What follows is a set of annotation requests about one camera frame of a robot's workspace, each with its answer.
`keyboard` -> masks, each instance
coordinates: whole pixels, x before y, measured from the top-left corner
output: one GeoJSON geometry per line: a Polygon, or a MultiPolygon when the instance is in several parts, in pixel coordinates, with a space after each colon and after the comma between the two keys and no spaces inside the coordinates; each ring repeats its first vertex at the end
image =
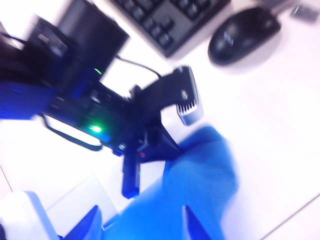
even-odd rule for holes
{"type": "Polygon", "coordinates": [[[110,0],[164,56],[170,57],[231,0],[110,0]]]}

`black cable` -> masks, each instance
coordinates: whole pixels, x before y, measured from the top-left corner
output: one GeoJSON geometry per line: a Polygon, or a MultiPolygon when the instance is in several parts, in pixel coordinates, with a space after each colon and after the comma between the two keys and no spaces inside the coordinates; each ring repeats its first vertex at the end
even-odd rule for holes
{"type": "Polygon", "coordinates": [[[137,62],[134,62],[134,61],[130,61],[130,60],[124,59],[124,58],[122,58],[122,57],[119,56],[119,55],[116,55],[115,58],[116,58],[116,59],[119,59],[119,60],[121,60],[121,61],[127,62],[127,63],[129,63],[129,64],[137,65],[137,66],[139,66],[139,67],[148,69],[149,71],[155,73],[155,74],[158,76],[158,78],[161,78],[161,77],[162,77],[162,76],[160,75],[160,73],[158,73],[157,71],[151,69],[150,67],[147,67],[147,66],[145,66],[145,65],[142,65],[142,64],[137,63],[137,62]]]}
{"type": "Polygon", "coordinates": [[[15,36],[11,36],[11,35],[8,34],[8,33],[1,32],[1,34],[2,34],[4,37],[6,37],[6,38],[17,40],[17,41],[18,41],[19,43],[21,43],[21,44],[26,44],[26,43],[27,43],[27,41],[22,40],[22,39],[20,39],[20,38],[18,38],[18,37],[15,37],[15,36]]]}

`wire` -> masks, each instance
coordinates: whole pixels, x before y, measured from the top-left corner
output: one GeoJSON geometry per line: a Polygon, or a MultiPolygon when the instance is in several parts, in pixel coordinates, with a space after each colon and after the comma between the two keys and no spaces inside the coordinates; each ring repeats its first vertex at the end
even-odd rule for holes
{"type": "Polygon", "coordinates": [[[315,196],[314,198],[312,198],[310,201],[308,201],[306,204],[304,204],[302,207],[300,207],[297,211],[295,211],[293,214],[291,214],[288,218],[286,218],[284,221],[282,221],[279,225],[277,225],[274,229],[272,229],[271,231],[269,231],[266,235],[264,235],[260,240],[264,240],[267,237],[269,237],[273,232],[275,232],[276,230],[278,230],[280,227],[282,227],[282,225],[284,225],[286,222],[288,222],[290,219],[292,219],[295,215],[297,215],[298,213],[300,213],[302,210],[304,210],[307,206],[309,206],[313,201],[315,201],[317,198],[320,197],[320,193],[315,196]]]}
{"type": "Polygon", "coordinates": [[[160,75],[160,73],[158,73],[157,71],[151,69],[151,68],[148,67],[148,66],[142,65],[142,64],[137,63],[137,62],[134,62],[134,61],[130,61],[130,60],[124,59],[124,58],[122,58],[122,57],[119,56],[119,55],[116,55],[115,58],[116,58],[116,59],[119,59],[119,60],[121,60],[121,61],[127,62],[127,63],[129,63],[129,64],[137,65],[137,66],[139,66],[139,67],[148,69],[149,71],[155,73],[155,74],[158,76],[158,78],[161,78],[161,77],[162,77],[162,76],[160,75]]]}
{"type": "Polygon", "coordinates": [[[1,165],[0,165],[0,168],[1,168],[1,171],[2,171],[2,173],[3,173],[3,175],[4,175],[4,178],[5,178],[6,182],[7,182],[8,185],[9,185],[9,188],[10,188],[11,192],[13,192],[12,187],[11,187],[11,185],[10,185],[10,183],[9,183],[9,181],[8,181],[8,178],[7,178],[4,170],[2,169],[2,166],[1,166],[1,165]]]}
{"type": "MultiPolygon", "coordinates": [[[[11,35],[9,35],[8,33],[1,32],[1,34],[2,34],[4,37],[6,37],[6,38],[17,40],[18,42],[20,42],[20,43],[22,43],[22,44],[26,44],[26,43],[27,43],[27,41],[22,40],[22,39],[20,39],[20,38],[18,38],[18,37],[15,37],[15,36],[11,36],[11,35]]],[[[145,69],[147,69],[147,70],[155,73],[155,74],[158,76],[158,78],[161,78],[161,77],[162,77],[157,71],[151,69],[151,68],[148,67],[148,66],[142,65],[142,64],[137,63],[137,62],[134,62],[134,61],[130,61],[130,60],[128,60],[128,59],[124,59],[124,58],[122,58],[122,57],[119,56],[119,55],[116,55],[115,58],[116,58],[116,59],[119,59],[119,60],[121,60],[121,61],[123,61],[123,62],[127,62],[127,63],[129,63],[129,64],[133,64],[133,65],[137,65],[137,66],[139,66],[139,67],[145,68],[145,69]]]]}
{"type": "Polygon", "coordinates": [[[6,37],[6,38],[17,40],[17,41],[18,41],[19,43],[21,43],[21,44],[26,44],[26,43],[27,43],[27,41],[22,40],[22,39],[20,39],[20,38],[17,38],[17,37],[15,37],[15,36],[11,36],[11,35],[8,34],[8,33],[1,32],[1,34],[2,34],[4,37],[6,37]]]}

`computer mouse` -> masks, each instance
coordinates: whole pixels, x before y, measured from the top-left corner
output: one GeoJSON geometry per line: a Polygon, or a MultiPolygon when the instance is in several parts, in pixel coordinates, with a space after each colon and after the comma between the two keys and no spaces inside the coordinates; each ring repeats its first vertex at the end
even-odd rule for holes
{"type": "Polygon", "coordinates": [[[228,18],[213,34],[208,55],[218,65],[232,64],[265,43],[281,29],[270,11],[249,8],[228,18]]]}

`white table surface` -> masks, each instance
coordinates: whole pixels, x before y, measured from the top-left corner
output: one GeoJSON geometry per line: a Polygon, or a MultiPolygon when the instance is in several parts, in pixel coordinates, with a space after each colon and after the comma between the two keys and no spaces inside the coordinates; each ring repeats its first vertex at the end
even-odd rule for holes
{"type": "MultiPolygon", "coordinates": [[[[240,62],[219,67],[208,59],[210,36],[232,12],[254,1],[233,0],[187,43],[197,47],[180,57],[185,47],[170,59],[143,41],[110,3],[94,2],[129,33],[122,57],[161,74],[178,65],[192,67],[204,118],[185,127],[171,107],[163,111],[163,122],[177,141],[204,123],[212,124],[228,140],[240,184],[222,221],[228,240],[262,238],[320,192],[319,20],[308,24],[290,17],[291,9],[287,10],[279,16],[280,34],[240,62]]],[[[303,2],[320,8],[320,0],[303,2]]],[[[34,23],[33,14],[57,23],[65,4],[63,0],[2,0],[0,20],[10,34],[25,38],[34,23]]],[[[115,61],[103,83],[128,95],[134,84],[144,87],[154,79],[150,72],[115,61]]],[[[46,131],[37,118],[0,121],[0,133],[1,166],[12,188],[35,191],[45,208],[92,173],[118,210],[128,204],[120,191],[122,161],[108,149],[96,153],[67,143],[46,131]]],[[[142,188],[158,178],[162,169],[162,162],[143,166],[142,188]]]]}

